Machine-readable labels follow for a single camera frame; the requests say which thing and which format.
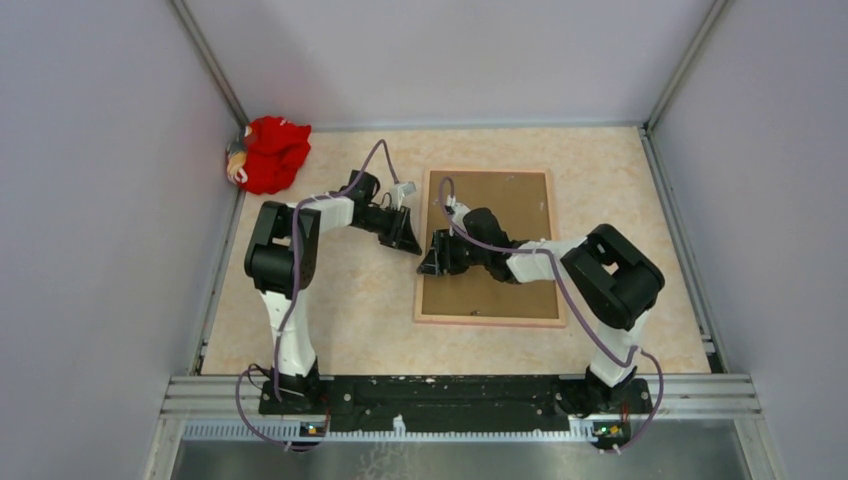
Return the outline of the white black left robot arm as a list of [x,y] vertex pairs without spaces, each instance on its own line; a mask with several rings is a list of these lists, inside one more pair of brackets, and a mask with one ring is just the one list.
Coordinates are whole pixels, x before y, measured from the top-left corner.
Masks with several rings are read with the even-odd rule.
[[319,404],[317,354],[309,334],[308,288],[315,277],[320,236],[352,227],[374,234],[380,245],[412,255],[422,253],[404,200],[412,182],[387,188],[388,204],[375,202],[380,182],[363,170],[351,172],[340,191],[297,203],[263,203],[251,235],[244,269],[259,291],[273,335],[269,397],[297,413]]

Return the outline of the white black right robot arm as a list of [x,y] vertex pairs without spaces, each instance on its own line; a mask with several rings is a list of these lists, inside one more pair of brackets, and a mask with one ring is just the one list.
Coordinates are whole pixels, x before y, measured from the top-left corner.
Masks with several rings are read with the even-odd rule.
[[659,268],[609,224],[576,242],[513,240],[488,208],[447,212],[450,226],[433,232],[418,274],[454,276],[481,266],[505,284],[554,282],[596,347],[583,380],[563,392],[563,408],[580,417],[617,409],[665,286]]

